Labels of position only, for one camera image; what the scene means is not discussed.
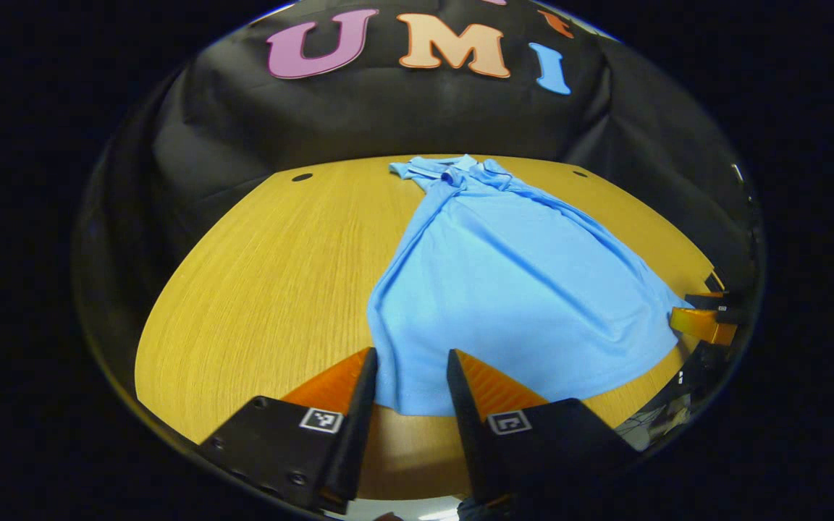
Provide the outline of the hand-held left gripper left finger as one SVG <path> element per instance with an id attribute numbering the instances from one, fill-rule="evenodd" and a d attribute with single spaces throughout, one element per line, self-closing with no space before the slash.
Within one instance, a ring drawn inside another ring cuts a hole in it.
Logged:
<path id="1" fill-rule="evenodd" d="M 360 487 L 377 369 L 367 347 L 284 398 L 255 396 L 196 451 L 269 498 L 344 514 Z"/>

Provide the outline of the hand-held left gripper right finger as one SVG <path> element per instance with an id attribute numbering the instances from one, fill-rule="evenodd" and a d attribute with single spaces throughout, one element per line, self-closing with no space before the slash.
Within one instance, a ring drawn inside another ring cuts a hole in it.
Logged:
<path id="1" fill-rule="evenodd" d="M 639 458 L 581 400 L 548 402 L 483 360 L 450 350 L 447 383 L 473 500 L 562 501 L 599 487 Z"/>

